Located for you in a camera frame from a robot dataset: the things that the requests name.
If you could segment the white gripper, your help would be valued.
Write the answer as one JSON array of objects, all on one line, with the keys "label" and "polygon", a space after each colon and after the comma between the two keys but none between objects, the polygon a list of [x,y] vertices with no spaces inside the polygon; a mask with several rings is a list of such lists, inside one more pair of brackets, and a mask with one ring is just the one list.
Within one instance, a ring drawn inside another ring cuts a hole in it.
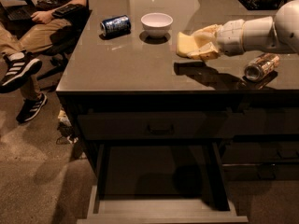
[{"label": "white gripper", "polygon": [[205,62],[219,58],[219,50],[227,56],[243,54],[244,24],[244,20],[227,21],[223,25],[212,24],[193,32],[192,37],[197,43],[206,44],[198,50],[189,52],[187,57]]}]

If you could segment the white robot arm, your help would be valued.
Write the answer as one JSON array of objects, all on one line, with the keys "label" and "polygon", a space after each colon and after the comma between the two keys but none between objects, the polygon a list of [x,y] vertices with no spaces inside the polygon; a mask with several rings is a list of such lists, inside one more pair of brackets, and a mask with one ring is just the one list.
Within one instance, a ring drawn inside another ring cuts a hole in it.
[{"label": "white robot arm", "polygon": [[274,17],[227,21],[192,34],[197,48],[188,51],[192,59],[211,60],[248,51],[299,53],[299,0],[283,5]]}]

